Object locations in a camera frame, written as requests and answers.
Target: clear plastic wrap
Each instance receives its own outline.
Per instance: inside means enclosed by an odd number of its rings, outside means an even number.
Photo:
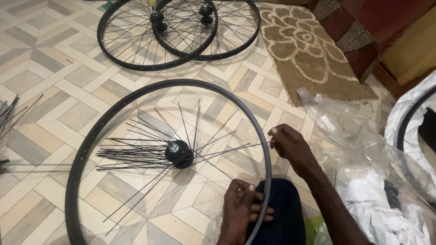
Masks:
[[[219,235],[221,234],[221,223],[222,223],[222,211],[212,219],[203,237],[203,245],[216,245],[218,243]]]
[[[324,149],[312,143],[312,152],[367,238],[380,245],[430,245],[416,196],[429,198],[431,177],[388,145],[359,116],[358,104],[312,96],[304,88],[298,93],[315,125],[337,146]],[[410,181],[418,181],[412,185],[420,188],[412,188]],[[316,245],[331,244],[326,230],[321,226]]]

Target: yellow object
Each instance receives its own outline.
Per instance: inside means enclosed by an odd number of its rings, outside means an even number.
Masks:
[[[156,0],[147,0],[148,7],[154,7],[156,8]]]

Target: hand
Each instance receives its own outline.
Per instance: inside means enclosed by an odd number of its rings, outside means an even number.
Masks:
[[[268,135],[272,136],[271,149],[275,148],[280,157],[286,158],[298,176],[305,178],[313,171],[321,170],[303,136],[289,125],[273,127]]]
[[[218,244],[242,245],[245,243],[250,221],[256,221],[262,208],[253,200],[263,200],[263,194],[256,192],[252,184],[233,179],[224,195],[224,215]],[[274,209],[268,207],[264,221],[271,221]]]

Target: hub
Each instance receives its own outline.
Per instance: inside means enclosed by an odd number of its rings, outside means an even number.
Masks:
[[[198,12],[203,17],[201,18],[200,22],[205,25],[209,26],[213,22],[213,18],[211,17],[211,14],[214,12],[214,9],[212,6],[204,2],[204,5],[201,6],[200,11]]]
[[[169,142],[165,150],[165,157],[178,169],[187,168],[194,161],[194,153],[182,140]]]
[[[153,27],[156,28],[157,32],[162,33],[167,30],[167,24],[163,23],[164,15],[161,12],[155,11],[154,7],[152,8],[153,12],[150,14],[150,22]]]

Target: left hand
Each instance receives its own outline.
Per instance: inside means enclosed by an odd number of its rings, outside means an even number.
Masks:
[[[253,204],[253,199],[263,200],[263,194],[256,192],[252,184],[233,179],[224,195],[224,215],[218,244],[242,245],[245,243],[250,221],[256,221],[261,205]],[[268,207],[264,221],[271,221],[274,209]]]

